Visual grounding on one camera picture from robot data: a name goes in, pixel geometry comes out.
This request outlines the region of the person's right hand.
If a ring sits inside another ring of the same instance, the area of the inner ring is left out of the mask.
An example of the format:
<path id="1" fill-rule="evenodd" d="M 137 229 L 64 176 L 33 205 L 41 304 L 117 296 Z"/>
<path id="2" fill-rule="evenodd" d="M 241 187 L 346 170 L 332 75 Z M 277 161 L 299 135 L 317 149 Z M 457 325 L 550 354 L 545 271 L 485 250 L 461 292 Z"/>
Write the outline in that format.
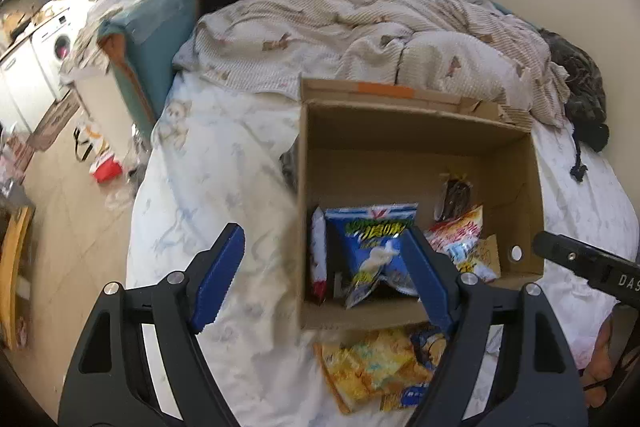
<path id="1" fill-rule="evenodd" d="M 614 373 L 617 363 L 622 359 L 627 339 L 628 335 L 623 333 L 614 313 L 611 313 L 599 329 L 590 362 L 580 377 L 588 409 L 605 405 L 616 390 L 617 377 Z"/>

